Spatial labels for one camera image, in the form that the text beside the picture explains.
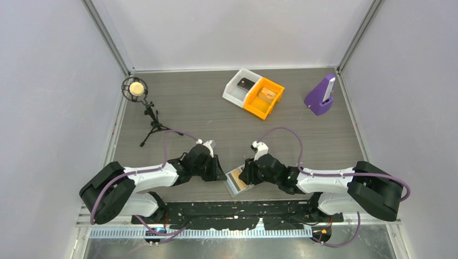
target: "glossy gray floor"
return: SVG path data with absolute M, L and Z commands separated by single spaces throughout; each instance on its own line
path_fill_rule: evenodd
M 329 242 L 342 243 L 351 238 L 356 226 L 332 228 L 333 236 Z M 322 247 L 308 238 L 175 240 L 157 247 L 149 247 L 145 243 L 140 239 L 90 239 L 85 258 L 396 258 L 385 225 L 362 226 L 355 241 L 342 248 Z
M 304 143 L 302 163 L 313 169 L 352 167 L 362 154 L 339 82 L 334 86 L 334 103 L 329 112 L 315 116 L 303 103 L 306 94 L 333 69 L 289 69 L 255 71 L 285 87 L 282 100 L 265 121 L 221 96 L 236 71 L 149 73 L 138 75 L 149 86 L 149 100 L 159 110 L 165 126 L 182 130 L 202 140 L 214 139 L 215 152 L 225 172 L 242 165 L 254 156 L 251 143 L 268 129 L 287 126 L 299 133 Z M 114 156 L 123 166 L 142 167 L 162 163 L 162 133 L 150 136 L 151 119 L 143 115 L 144 106 L 128 103 Z M 287 131 L 271 133 L 265 140 L 269 152 L 286 165 L 296 165 L 299 155 L 297 139 Z M 167 136 L 169 158 L 188 152 L 194 143 L 176 134 Z M 270 183 L 261 183 L 232 199 L 222 182 L 203 182 L 193 178 L 176 187 L 154 189 L 164 201 L 224 201 L 304 199 L 288 195 Z

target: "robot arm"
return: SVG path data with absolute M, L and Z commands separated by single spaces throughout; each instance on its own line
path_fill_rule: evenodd
M 381 169 L 365 161 L 355 167 L 320 171 L 303 168 L 307 174 L 299 172 L 297 166 L 285 166 L 268 153 L 265 143 L 254 142 L 253 159 L 245 160 L 244 171 L 239 179 L 248 185 L 270 182 L 288 194 L 313 193 L 311 201 L 315 208 L 327 215 L 340 212 L 367 212 L 385 221 L 395 221 L 401 201 L 402 186 L 378 177 L 345 176 L 348 173 L 385 174 Z M 313 176 L 329 174 L 341 176 Z
M 105 185 L 115 177 L 127 174 L 115 182 L 104 194 L 95 214 L 97 224 L 105 224 L 119 215 L 140 215 L 161 218 L 165 205 L 155 193 L 142 193 L 159 186 L 177 186 L 188 182 L 193 176 L 200 176 L 204 181 L 226 180 L 214 154 L 213 140 L 202 143 L 201 140 L 181 157 L 168 160 L 160 168 L 122 167 L 118 162 L 106 165 L 79 192 L 79 196 L 89 210 Z

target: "gray wood tabletop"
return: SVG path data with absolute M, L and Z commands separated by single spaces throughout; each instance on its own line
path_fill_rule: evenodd
M 244 164 L 254 157 L 251 143 L 267 130 L 286 126 L 299 133 L 304 143 L 302 165 L 312 169 L 341 169 L 362 160 L 347 106 L 339 85 L 334 86 L 331 109 L 317 117 L 303 100 L 333 69 L 254 70 L 285 88 L 283 97 L 266 120 L 223 99 L 223 90 L 236 71 L 162 72 L 137 76 L 149 87 L 148 100 L 159 110 L 159 120 L 165 126 L 181 130 L 197 138 L 215 140 L 224 172 Z M 143 114 L 140 103 L 128 103 L 114 156 L 123 166 L 143 167 L 163 162 L 162 133 L 150 136 L 144 147 L 139 144 L 151 129 L 151 119 Z M 167 157 L 177 158 L 195 143 L 188 137 L 168 134 Z M 297 164 L 299 144 L 285 130 L 272 132 L 264 140 L 269 153 L 285 165 Z M 190 182 L 175 187 L 159 187 L 164 201 L 230 201 L 306 199 L 307 195 L 288 195 L 271 183 L 261 183 L 231 198 L 223 182 L 204 182 L 193 177 Z

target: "round yellow light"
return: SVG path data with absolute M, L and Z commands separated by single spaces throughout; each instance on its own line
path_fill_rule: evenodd
M 133 96 L 140 96 L 145 92 L 145 87 L 139 82 L 133 82 L 129 86 L 129 92 Z

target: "plastic container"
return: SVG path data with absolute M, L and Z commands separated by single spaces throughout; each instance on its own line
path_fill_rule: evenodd
M 258 96 L 259 92 L 263 88 L 277 94 L 277 96 L 275 96 L 272 100 L 272 103 L 269 103 Z M 285 88 L 283 86 L 276 84 L 267 78 L 262 78 L 260 82 L 253 86 L 248 94 L 248 98 L 246 98 L 244 104 L 244 109 L 265 120 L 267 116 L 271 114 L 273 106 L 281 99 L 284 89 Z
M 240 82 L 243 78 L 255 82 L 249 91 L 237 85 L 237 83 Z M 255 74 L 248 69 L 239 70 L 239 72 L 235 74 L 229 83 L 227 83 L 223 92 L 223 98 L 243 108 L 248 94 L 251 93 L 258 82 L 261 81 L 261 78 L 262 76 Z

